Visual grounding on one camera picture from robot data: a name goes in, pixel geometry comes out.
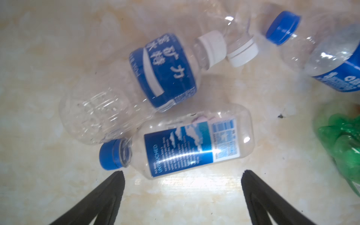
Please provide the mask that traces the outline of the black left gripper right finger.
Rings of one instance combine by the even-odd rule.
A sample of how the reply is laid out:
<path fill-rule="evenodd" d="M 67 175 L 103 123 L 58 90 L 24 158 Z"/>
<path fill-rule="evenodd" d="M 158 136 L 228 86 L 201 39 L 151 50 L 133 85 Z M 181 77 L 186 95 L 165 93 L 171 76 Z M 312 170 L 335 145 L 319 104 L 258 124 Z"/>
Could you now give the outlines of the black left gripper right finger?
<path fill-rule="evenodd" d="M 313 225 L 310 219 L 297 211 L 251 170 L 245 170 L 242 190 L 253 225 Z"/>

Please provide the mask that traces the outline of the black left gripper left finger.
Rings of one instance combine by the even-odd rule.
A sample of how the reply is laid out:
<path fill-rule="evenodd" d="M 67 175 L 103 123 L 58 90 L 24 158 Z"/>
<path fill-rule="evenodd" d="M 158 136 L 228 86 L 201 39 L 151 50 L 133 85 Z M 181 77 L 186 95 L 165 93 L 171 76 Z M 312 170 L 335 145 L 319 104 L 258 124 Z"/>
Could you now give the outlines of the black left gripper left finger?
<path fill-rule="evenodd" d="M 89 225 L 94 220 L 96 225 L 113 225 L 124 189 L 124 174 L 116 171 L 52 224 Z"/>

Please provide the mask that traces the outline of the green Sprite bottle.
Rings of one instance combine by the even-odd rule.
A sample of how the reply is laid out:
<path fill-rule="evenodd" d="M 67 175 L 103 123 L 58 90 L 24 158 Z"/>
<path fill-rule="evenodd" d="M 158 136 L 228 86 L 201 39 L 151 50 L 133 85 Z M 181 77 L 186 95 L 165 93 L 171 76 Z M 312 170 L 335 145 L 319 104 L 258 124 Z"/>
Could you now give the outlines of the green Sprite bottle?
<path fill-rule="evenodd" d="M 359 196 L 360 116 L 323 114 L 314 119 L 313 130 L 341 176 Z"/>

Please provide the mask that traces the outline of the clear ribbed bottle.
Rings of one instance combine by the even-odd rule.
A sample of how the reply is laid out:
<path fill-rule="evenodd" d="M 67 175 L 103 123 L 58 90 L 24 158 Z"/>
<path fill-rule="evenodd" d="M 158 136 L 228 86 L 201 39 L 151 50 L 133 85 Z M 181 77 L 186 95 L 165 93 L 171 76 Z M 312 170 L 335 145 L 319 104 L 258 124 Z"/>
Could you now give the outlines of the clear ribbed bottle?
<path fill-rule="evenodd" d="M 210 67 L 227 59 L 237 68 L 254 59 L 258 46 L 249 33 L 250 1 L 197 1 L 197 19 Z"/>

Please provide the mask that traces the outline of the clear bottle blue cap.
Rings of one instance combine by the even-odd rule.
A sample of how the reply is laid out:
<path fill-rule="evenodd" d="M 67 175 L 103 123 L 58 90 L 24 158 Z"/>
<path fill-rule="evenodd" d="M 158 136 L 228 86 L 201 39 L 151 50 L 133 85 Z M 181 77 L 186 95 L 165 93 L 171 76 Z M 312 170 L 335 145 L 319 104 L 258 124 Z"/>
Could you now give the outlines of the clear bottle blue cap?
<path fill-rule="evenodd" d="M 250 111 L 238 104 L 161 116 L 129 138 L 104 143 L 103 169 L 132 167 L 153 180 L 250 155 L 255 147 Z"/>

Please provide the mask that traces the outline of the clear bottle blue label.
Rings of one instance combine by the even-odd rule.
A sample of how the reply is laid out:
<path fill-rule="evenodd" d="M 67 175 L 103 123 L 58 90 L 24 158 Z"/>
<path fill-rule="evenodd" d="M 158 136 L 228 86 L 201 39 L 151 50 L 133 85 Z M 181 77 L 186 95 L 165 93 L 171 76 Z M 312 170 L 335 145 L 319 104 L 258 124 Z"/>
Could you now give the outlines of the clear bottle blue label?
<path fill-rule="evenodd" d="M 163 34 L 81 80 L 60 102 L 62 124 L 84 144 L 116 139 L 193 97 L 202 71 L 226 54 L 219 31 L 189 43 L 174 33 Z"/>

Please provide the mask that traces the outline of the clear Pepsi bottle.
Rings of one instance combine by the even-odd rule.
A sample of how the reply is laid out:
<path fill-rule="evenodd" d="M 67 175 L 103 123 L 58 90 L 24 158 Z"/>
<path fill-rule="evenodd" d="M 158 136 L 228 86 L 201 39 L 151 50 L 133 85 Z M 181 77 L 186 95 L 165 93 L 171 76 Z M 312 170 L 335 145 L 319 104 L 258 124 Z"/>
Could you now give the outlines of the clear Pepsi bottle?
<path fill-rule="evenodd" d="M 283 61 L 339 92 L 360 91 L 360 17 L 345 12 L 281 12 L 265 37 Z"/>

